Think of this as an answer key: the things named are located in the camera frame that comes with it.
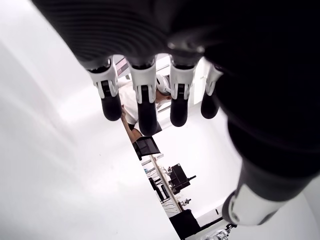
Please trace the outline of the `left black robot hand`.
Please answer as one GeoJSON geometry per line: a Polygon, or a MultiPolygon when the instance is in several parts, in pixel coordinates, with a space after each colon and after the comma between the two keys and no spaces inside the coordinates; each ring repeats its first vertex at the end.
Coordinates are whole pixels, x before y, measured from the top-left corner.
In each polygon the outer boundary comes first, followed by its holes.
{"type": "Polygon", "coordinates": [[[141,133],[158,126],[156,93],[183,126],[200,58],[210,63],[201,114],[222,109],[242,157],[222,216],[259,226],[320,174],[320,3],[317,0],[36,0],[97,87],[104,116],[121,115],[112,64],[129,65],[141,133]]]}

